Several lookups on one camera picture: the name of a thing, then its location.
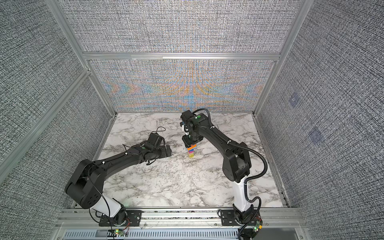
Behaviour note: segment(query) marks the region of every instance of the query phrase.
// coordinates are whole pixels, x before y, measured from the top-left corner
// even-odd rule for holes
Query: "black bracket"
[[[253,210],[252,216],[256,213],[256,209]],[[241,226],[235,221],[234,210],[220,210],[220,219],[221,225],[223,226]],[[252,222],[249,223],[249,226],[255,226],[257,219],[253,219]]]
[[[138,227],[140,225],[142,211],[140,211],[140,210],[127,210],[125,212],[127,214],[127,217],[130,220],[129,226],[130,227]],[[103,215],[100,218],[99,227],[110,227],[110,226],[111,225],[109,224],[108,218],[106,217],[106,215]],[[126,226],[128,226],[128,221],[124,221],[118,227],[126,227]]]

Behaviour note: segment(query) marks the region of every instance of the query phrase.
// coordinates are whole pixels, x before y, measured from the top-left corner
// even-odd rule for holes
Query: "enclosure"
[[[182,112],[199,108],[268,162],[249,183],[256,238],[384,238],[382,1],[0,6],[0,239],[106,239],[65,186],[83,159],[158,127],[172,156],[104,183],[143,211],[125,238],[237,238],[216,213],[234,201],[222,154],[204,139],[189,157],[182,140]],[[263,164],[250,157],[255,175]]]

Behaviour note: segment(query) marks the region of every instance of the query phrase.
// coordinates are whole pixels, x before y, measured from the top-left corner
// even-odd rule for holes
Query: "gray marble vein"
[[[230,207],[233,204],[231,182],[222,172],[223,157],[206,139],[197,144],[195,156],[188,157],[181,137],[181,113],[118,114],[99,159],[124,151],[123,143],[133,145],[160,132],[172,149],[172,157],[158,159],[152,165],[126,168],[105,181],[104,192],[125,206],[135,207]],[[264,154],[251,114],[212,114],[212,122],[224,134],[245,142]],[[259,158],[251,155],[251,175],[263,169]],[[282,207],[271,171],[250,183],[250,196],[258,195],[262,207]]]

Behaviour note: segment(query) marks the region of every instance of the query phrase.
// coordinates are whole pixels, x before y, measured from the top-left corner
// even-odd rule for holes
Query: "side wall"
[[[316,0],[257,116],[313,239],[384,238],[383,18]]]
[[[43,0],[0,9],[1,163],[83,68]],[[0,239],[49,239],[72,203],[66,182],[79,161],[93,158],[109,120],[85,79],[0,184]]]

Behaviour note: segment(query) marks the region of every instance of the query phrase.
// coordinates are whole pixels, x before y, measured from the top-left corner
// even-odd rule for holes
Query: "marble surface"
[[[248,147],[263,153],[251,114],[211,114],[213,124],[224,134],[244,141]],[[135,207],[231,207],[231,182],[222,172],[223,157],[206,139],[197,144],[195,156],[188,157],[179,126],[180,113],[118,114],[99,159],[124,151],[123,143],[134,145],[148,138],[151,131],[160,132],[172,149],[172,157],[131,166],[105,181],[104,193],[125,206]],[[251,175],[263,169],[263,163],[252,153]],[[282,207],[271,171],[250,181],[250,196],[258,195],[262,207]]]

